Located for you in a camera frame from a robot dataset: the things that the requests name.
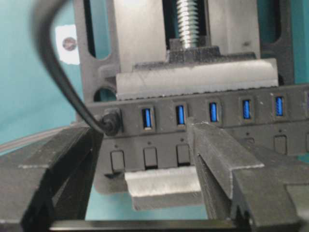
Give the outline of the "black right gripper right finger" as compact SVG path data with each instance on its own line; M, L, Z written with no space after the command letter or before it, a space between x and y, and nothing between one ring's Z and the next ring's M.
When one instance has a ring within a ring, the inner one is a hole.
M192 117L186 132L209 217L244 221L253 232L308 231L307 163Z

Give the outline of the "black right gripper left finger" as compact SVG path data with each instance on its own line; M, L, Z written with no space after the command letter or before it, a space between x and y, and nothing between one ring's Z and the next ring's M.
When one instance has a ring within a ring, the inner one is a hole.
M45 232L55 220L84 219L103 134L85 125L0 158L0 229Z

